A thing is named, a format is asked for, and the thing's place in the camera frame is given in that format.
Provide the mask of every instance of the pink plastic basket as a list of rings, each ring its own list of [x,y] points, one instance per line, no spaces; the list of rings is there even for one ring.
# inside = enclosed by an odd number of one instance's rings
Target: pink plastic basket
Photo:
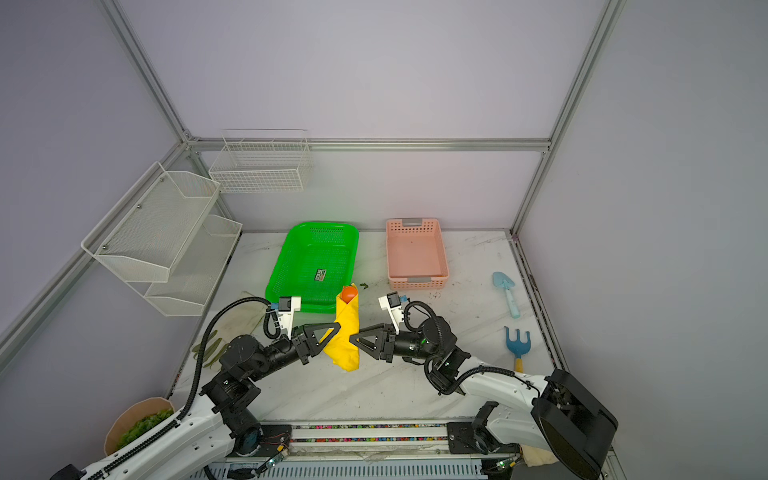
[[[393,290],[437,290],[449,277],[440,222],[435,218],[387,220],[386,259]]]

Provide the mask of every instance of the green plastic basket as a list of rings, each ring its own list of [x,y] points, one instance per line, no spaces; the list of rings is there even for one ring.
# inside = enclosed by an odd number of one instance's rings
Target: green plastic basket
[[[352,282],[360,232],[344,223],[300,223],[288,232],[266,299],[300,296],[301,311],[335,313],[336,295]]]

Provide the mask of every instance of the white wire basket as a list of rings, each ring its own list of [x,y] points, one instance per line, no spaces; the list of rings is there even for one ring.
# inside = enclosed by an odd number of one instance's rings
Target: white wire basket
[[[82,247],[124,282],[168,282],[219,196],[219,183],[186,171],[157,178],[97,245]]]
[[[165,316],[200,316],[237,244],[243,224],[208,215],[165,283],[144,292],[131,286]]]
[[[210,177],[227,194],[300,192],[312,175],[304,130],[222,130],[224,148]]]

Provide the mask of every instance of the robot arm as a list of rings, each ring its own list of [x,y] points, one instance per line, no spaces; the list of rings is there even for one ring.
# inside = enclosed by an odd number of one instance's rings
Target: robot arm
[[[198,396],[200,360],[212,326],[226,311],[245,301],[270,305],[265,299],[247,297],[224,307],[211,320],[204,333],[190,398],[182,410],[113,455],[84,470],[68,465],[51,480],[176,480],[231,452],[253,453],[261,437],[260,423],[247,410],[261,392],[253,383],[297,360],[306,365],[311,356],[323,351],[341,325],[321,323],[292,328],[290,336],[283,332],[268,346],[262,346],[251,335],[238,336],[219,359],[222,371],[200,389]],[[300,305],[289,301],[289,310],[291,304],[293,310]]]
[[[456,346],[445,319],[430,315],[417,328],[408,322],[409,330],[381,323],[349,341],[377,360],[424,359],[419,365],[439,395],[458,392],[487,399],[472,423],[476,452],[521,443],[551,450],[580,478],[598,478],[618,423],[576,378],[560,369],[532,376],[482,362]]]

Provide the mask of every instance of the table surface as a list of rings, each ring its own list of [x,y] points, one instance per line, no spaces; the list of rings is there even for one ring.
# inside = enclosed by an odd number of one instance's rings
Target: table surface
[[[531,351],[523,357],[526,373],[549,374],[553,365],[541,337],[533,309],[503,231],[443,232],[450,278],[441,290],[401,291],[411,300],[427,302],[445,317],[458,346],[466,352],[497,366],[513,369],[514,356],[507,350],[505,326],[531,333]],[[263,296],[269,282],[285,233],[245,233],[240,238],[218,292],[211,303],[210,319],[227,304],[242,296]],[[503,290],[493,286],[491,274],[502,271],[515,281],[512,290],[521,312],[512,319]],[[367,289],[360,291],[360,327],[389,323],[389,314],[379,307],[378,297],[391,292],[386,266],[386,233],[360,234],[353,282]],[[268,340],[259,324],[264,306],[246,303],[225,314],[217,324],[221,338],[206,361],[235,336],[252,333],[262,344]],[[419,313],[412,318],[418,322]],[[294,325],[325,323],[333,316],[297,313]],[[200,342],[202,331],[195,344]],[[189,395],[194,372],[194,352],[190,352],[170,400],[181,407]],[[220,364],[203,368],[200,384],[210,381]],[[395,358],[392,363],[376,361],[360,353],[360,368],[345,372],[333,365],[325,354],[310,359],[309,365],[295,362],[260,380],[261,394],[249,410],[258,418],[276,420],[352,420],[352,419],[448,419],[474,417],[485,399],[473,396],[438,396],[429,385],[421,367]]]

